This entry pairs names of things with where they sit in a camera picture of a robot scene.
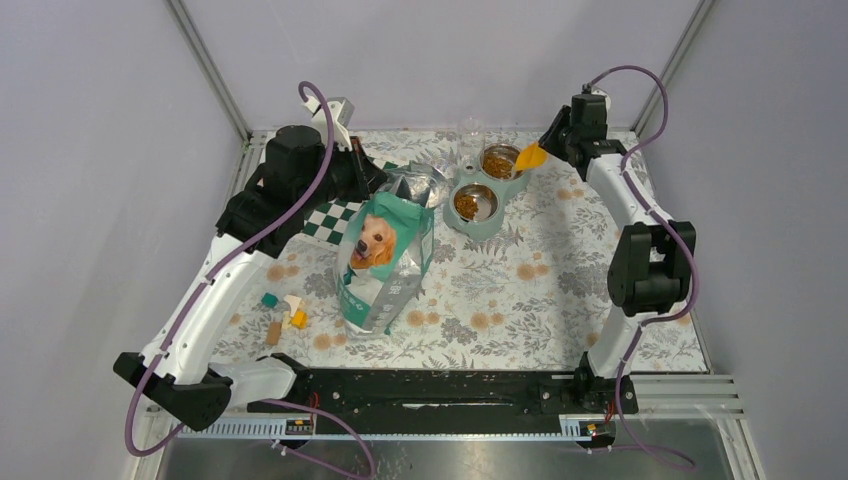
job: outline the pet bowl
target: pet bowl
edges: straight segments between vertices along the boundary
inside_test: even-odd
[[[513,172],[511,178],[496,178],[483,169],[487,156],[495,156],[515,164],[521,153],[508,144],[487,147],[477,158],[472,168],[461,169],[457,174],[456,186],[451,191],[450,201],[445,204],[445,223],[473,240],[485,240],[493,237],[503,226],[504,207],[530,182],[530,171]],[[456,209],[457,197],[468,195],[477,204],[473,219],[463,217]]]

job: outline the golden puppy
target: golden puppy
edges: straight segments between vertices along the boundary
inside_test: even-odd
[[[365,216],[359,241],[350,256],[350,266],[355,270],[388,265],[395,256],[397,234],[389,222],[370,213]]]

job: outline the green and white checkered pattern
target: green and white checkered pattern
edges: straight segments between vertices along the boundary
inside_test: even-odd
[[[387,170],[397,167],[396,164],[378,159],[372,159],[378,167]],[[359,211],[361,203],[330,202],[316,208],[306,220],[303,233],[323,240],[333,245],[342,241],[342,234],[347,228],[347,222],[353,214]]]

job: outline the white wall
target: white wall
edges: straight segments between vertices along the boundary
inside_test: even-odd
[[[346,96],[356,128],[547,126],[580,86],[659,73],[697,0],[186,0],[247,122],[302,122],[292,89]],[[649,79],[604,81],[629,127]]]
[[[648,149],[769,479],[845,478],[848,3],[721,2]]]
[[[164,2],[4,2],[0,45],[0,478],[114,480],[112,362],[196,273],[239,141]]]

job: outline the tabletop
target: tabletop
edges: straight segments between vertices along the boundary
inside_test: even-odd
[[[489,141],[524,148],[542,132],[493,132]],[[364,131],[366,153],[379,165],[429,163],[455,170],[455,134],[445,131]],[[611,132],[629,148],[630,132]],[[653,191],[641,155],[634,169]],[[364,341],[345,335],[333,280],[336,245],[328,233],[358,205],[325,206],[324,223],[299,234],[245,296],[212,361],[247,361],[284,352],[312,367],[571,370],[599,338],[611,302],[606,273],[620,234],[600,197],[567,163],[550,158],[505,210],[501,231],[472,241],[436,213],[433,263],[422,289],[391,324],[391,334]],[[305,329],[284,325],[276,346],[268,326],[285,316],[261,298],[303,298]],[[690,317],[646,328],[635,371],[703,372],[704,357]]]

